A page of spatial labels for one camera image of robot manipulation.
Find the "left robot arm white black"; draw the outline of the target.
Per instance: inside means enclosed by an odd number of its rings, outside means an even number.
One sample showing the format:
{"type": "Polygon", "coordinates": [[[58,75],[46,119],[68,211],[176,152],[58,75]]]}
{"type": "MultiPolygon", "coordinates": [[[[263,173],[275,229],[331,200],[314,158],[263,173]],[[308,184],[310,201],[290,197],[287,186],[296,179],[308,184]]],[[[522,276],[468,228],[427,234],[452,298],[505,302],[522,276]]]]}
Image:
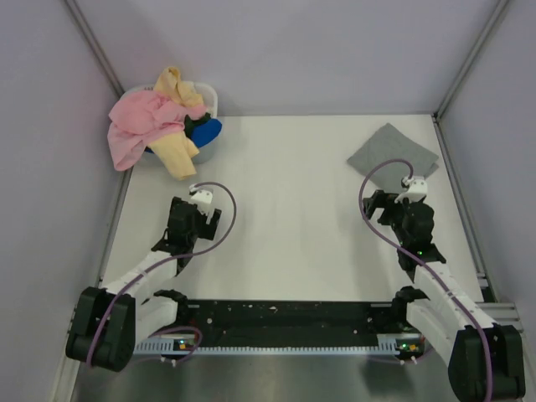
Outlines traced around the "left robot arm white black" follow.
{"type": "Polygon", "coordinates": [[[67,358],[93,367],[122,371],[135,347],[158,330],[184,330],[190,320],[184,295],[163,285],[178,276],[194,257],[197,240],[213,240],[221,212],[213,194],[197,188],[171,201],[162,237],[143,260],[103,287],[80,294],[65,347],[67,358]]]}

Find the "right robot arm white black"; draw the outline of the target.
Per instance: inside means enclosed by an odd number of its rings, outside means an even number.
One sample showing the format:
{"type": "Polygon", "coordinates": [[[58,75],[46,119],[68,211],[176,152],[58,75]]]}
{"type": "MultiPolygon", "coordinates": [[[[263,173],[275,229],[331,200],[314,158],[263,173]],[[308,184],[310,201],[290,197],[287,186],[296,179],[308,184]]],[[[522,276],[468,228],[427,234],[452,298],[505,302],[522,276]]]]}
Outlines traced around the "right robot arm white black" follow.
{"type": "Polygon", "coordinates": [[[393,325],[403,332],[415,328],[426,338],[446,364],[460,401],[524,397],[521,335],[516,327],[499,324],[456,281],[433,242],[433,208],[376,190],[361,199],[360,212],[370,221],[376,210],[379,224],[393,231],[399,265],[412,282],[405,288],[409,295],[390,312],[393,325]]]}

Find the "pink t shirt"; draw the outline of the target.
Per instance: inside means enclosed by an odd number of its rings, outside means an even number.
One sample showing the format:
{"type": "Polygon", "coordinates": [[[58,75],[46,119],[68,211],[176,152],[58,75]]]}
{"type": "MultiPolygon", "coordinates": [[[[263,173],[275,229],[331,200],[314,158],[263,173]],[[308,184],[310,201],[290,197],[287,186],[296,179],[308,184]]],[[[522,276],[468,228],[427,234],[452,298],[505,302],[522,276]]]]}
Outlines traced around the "pink t shirt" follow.
{"type": "Polygon", "coordinates": [[[184,129],[185,107],[154,90],[124,95],[112,107],[107,133],[115,170],[126,171],[150,144],[184,129]]]}

